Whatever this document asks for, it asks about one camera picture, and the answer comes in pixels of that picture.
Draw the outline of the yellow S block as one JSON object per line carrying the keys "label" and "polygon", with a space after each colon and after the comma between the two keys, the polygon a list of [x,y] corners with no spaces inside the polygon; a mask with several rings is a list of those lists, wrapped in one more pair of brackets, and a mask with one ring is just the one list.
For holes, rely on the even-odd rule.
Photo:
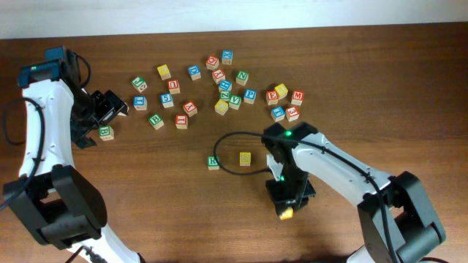
{"label": "yellow S block", "polygon": [[279,214],[279,218],[283,220],[291,219],[293,217],[294,210],[292,207],[286,208],[283,212]]}
{"label": "yellow S block", "polygon": [[252,163],[252,154],[250,152],[240,152],[239,164],[242,167],[248,167]]}

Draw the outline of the green R block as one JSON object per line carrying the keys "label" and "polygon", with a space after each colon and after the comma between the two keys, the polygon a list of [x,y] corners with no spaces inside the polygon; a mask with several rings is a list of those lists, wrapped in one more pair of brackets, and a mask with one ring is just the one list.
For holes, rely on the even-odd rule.
{"label": "green R block", "polygon": [[219,163],[215,156],[209,156],[207,160],[207,166],[209,170],[220,169]]}

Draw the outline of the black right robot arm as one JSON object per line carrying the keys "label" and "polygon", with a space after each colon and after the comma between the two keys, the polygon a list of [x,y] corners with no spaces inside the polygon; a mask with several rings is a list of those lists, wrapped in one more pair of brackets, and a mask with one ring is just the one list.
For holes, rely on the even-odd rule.
{"label": "black right robot arm", "polygon": [[426,190],[412,173],[393,176],[372,168],[307,123],[290,130],[275,123],[261,141],[273,174],[265,187],[280,219],[292,218],[315,195],[310,175],[357,207],[364,244],[348,262],[419,262],[445,241]]}

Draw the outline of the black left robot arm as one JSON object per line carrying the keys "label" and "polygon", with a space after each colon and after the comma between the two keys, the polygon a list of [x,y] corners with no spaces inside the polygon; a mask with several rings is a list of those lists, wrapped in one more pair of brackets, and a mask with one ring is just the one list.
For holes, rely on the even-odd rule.
{"label": "black left robot arm", "polygon": [[64,46],[18,75],[26,106],[23,163],[16,181],[3,187],[9,207],[40,245],[69,250],[87,262],[142,262],[107,223],[105,201],[75,168],[72,146],[96,143],[87,135],[105,127],[127,104],[112,91],[89,94],[79,64],[84,58]]}

